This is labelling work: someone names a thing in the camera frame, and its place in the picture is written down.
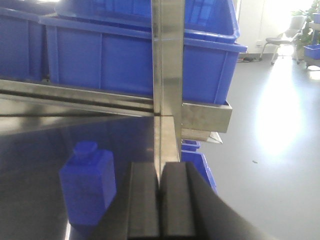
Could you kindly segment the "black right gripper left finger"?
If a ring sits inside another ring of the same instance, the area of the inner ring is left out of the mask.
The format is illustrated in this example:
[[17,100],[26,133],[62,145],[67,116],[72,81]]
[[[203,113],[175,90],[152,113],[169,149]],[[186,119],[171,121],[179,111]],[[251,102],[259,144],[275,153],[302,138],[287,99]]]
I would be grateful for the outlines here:
[[158,178],[151,162],[132,163],[127,237],[156,240],[160,237]]

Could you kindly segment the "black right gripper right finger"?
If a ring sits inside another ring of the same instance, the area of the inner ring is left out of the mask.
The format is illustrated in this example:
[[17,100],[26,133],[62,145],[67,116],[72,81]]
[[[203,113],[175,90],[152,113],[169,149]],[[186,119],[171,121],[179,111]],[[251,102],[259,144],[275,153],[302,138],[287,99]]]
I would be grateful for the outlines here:
[[164,240],[270,240],[229,207],[190,162],[168,162],[160,181]]

